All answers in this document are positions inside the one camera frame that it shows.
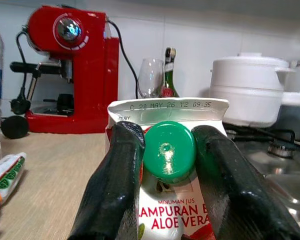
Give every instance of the stovetop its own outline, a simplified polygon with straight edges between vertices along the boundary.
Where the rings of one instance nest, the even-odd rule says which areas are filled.
[[[288,129],[273,132],[226,123],[224,128],[243,156],[265,177],[291,215],[300,222],[300,144],[295,144],[294,133]]]

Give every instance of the gas burner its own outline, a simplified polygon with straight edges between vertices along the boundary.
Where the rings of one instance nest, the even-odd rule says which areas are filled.
[[[293,143],[288,143],[276,139],[271,141],[270,146],[268,147],[268,153],[285,159],[292,158],[295,150],[296,146]]]

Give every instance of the green glass bottle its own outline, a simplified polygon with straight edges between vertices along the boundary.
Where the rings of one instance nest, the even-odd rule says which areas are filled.
[[[172,47],[167,47],[165,50],[164,62],[164,83],[161,90],[162,98],[179,97],[173,81],[175,57],[176,49]]]

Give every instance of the wooden countertop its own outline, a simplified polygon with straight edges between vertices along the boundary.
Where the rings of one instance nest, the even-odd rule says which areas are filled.
[[[25,172],[0,210],[0,240],[66,240],[86,188],[105,155],[105,135],[30,133],[1,142],[25,152]]]

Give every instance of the power cord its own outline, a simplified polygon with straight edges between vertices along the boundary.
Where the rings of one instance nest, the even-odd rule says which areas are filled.
[[[23,34],[26,35],[26,32],[25,31],[19,32],[15,37],[15,42],[16,42],[16,45],[19,49],[19,53],[20,53],[20,56],[22,58],[23,65],[26,66],[27,63],[26,63],[25,55],[24,55],[24,52],[22,51],[22,48],[20,46],[20,41],[19,41],[20,36],[23,35]],[[23,91],[24,91],[25,86],[26,86],[26,81],[27,81],[27,71],[24,71],[24,73],[23,73],[23,83],[22,83],[22,87],[21,87],[21,89],[23,88]]]
[[[125,52],[125,49],[124,49],[124,45],[122,43],[122,37],[121,37],[120,30],[119,30],[118,26],[113,21],[111,21],[109,19],[107,19],[106,21],[115,28],[115,30],[116,30],[116,32],[118,34],[119,42],[120,42],[120,47],[121,47],[121,51],[122,51],[122,55],[124,56],[124,59],[125,59],[126,63],[129,65],[129,68],[131,69],[131,72],[132,72],[134,80],[135,80],[135,99],[138,99],[138,85],[139,85],[139,83],[138,83],[138,77],[137,77],[137,74],[136,74],[134,68],[132,67],[132,65],[131,65],[131,63],[130,63],[127,55],[126,55],[126,52]]]
[[[22,58],[22,62],[24,64],[23,82],[22,82],[22,86],[20,88],[20,93],[19,93],[18,97],[16,99],[13,99],[10,102],[11,111],[17,115],[25,114],[26,111],[28,111],[30,109],[30,105],[31,105],[30,101],[28,101],[26,99],[26,95],[25,95],[26,81],[27,81],[27,69],[26,69],[27,63],[26,63],[24,52],[22,51],[22,48],[20,46],[20,41],[19,41],[20,36],[23,34],[26,35],[25,30],[22,30],[21,32],[19,32],[15,37],[15,42],[19,49],[19,53]]]

